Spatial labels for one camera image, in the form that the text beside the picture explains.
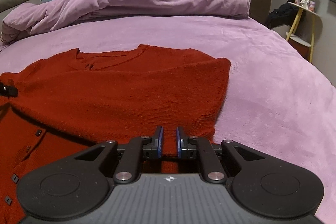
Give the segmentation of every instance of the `wooden table leg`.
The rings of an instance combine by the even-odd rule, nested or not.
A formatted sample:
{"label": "wooden table leg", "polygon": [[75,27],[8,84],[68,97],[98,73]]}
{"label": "wooden table leg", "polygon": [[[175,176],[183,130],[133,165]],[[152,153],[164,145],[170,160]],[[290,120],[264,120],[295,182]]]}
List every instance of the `wooden table leg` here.
{"label": "wooden table leg", "polygon": [[287,35],[287,38],[286,38],[287,41],[288,41],[289,38],[291,37],[291,35],[292,35],[294,29],[296,30],[297,26],[299,25],[299,22],[300,22],[300,19],[301,19],[301,15],[302,15],[302,12],[303,12],[303,9],[299,8],[299,11],[297,12],[296,17],[295,17],[295,19],[294,19],[293,25],[292,25],[292,27],[291,27],[291,29],[290,29],[288,35]]}
{"label": "wooden table leg", "polygon": [[309,55],[309,63],[311,63],[313,59],[313,49],[314,49],[314,40],[315,40],[315,16],[312,15],[312,26],[311,26],[311,47],[310,47],[310,55]]}

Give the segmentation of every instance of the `gray ribbed panel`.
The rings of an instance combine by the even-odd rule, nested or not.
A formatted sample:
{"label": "gray ribbed panel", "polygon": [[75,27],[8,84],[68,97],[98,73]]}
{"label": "gray ribbed panel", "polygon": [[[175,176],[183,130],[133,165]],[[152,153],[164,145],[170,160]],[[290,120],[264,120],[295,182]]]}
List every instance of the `gray ribbed panel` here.
{"label": "gray ribbed panel", "polygon": [[[226,188],[201,180],[198,174],[142,174],[137,182],[118,185],[92,213],[61,224],[318,224],[308,216],[274,221],[255,216],[230,197]],[[55,222],[32,221],[24,224]]]}

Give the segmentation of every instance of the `bed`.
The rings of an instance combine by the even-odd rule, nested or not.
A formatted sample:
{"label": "bed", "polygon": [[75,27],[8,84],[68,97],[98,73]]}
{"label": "bed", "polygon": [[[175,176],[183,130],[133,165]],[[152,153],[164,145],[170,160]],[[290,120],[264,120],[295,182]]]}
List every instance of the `bed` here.
{"label": "bed", "polygon": [[[61,2],[67,3],[62,12]],[[228,91],[214,142],[233,139],[317,174],[325,195],[316,216],[335,223],[336,89],[280,35],[249,18],[248,9],[249,0],[23,4],[4,20],[0,73],[20,72],[77,47],[106,52],[149,44],[228,58]]]}

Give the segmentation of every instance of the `bed sheet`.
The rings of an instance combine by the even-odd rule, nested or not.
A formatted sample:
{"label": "bed sheet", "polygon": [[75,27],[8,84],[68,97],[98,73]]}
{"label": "bed sheet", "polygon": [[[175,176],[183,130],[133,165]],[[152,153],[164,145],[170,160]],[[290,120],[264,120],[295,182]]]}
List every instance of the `bed sheet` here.
{"label": "bed sheet", "polygon": [[307,168],[325,186],[316,216],[336,219],[336,89],[277,33],[251,18],[131,16],[28,37],[0,52],[0,73],[19,72],[72,48],[131,50],[140,43],[194,48],[231,61],[214,141],[233,139]]}

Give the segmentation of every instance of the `red sweater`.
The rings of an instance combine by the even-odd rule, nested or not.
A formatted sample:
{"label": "red sweater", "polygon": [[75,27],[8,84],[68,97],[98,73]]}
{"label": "red sweater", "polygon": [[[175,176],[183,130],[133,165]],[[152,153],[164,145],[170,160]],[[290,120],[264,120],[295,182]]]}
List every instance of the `red sweater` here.
{"label": "red sweater", "polygon": [[[164,127],[165,157],[176,155],[177,126],[212,139],[229,69],[229,60],[193,49],[139,45],[98,54],[74,49],[2,74],[0,81],[13,79],[19,96],[0,97],[0,198],[13,199],[1,203],[0,221],[14,224],[23,216],[14,173],[22,177],[93,143],[152,135],[157,125]],[[171,162],[162,165],[162,172],[176,171]]]}

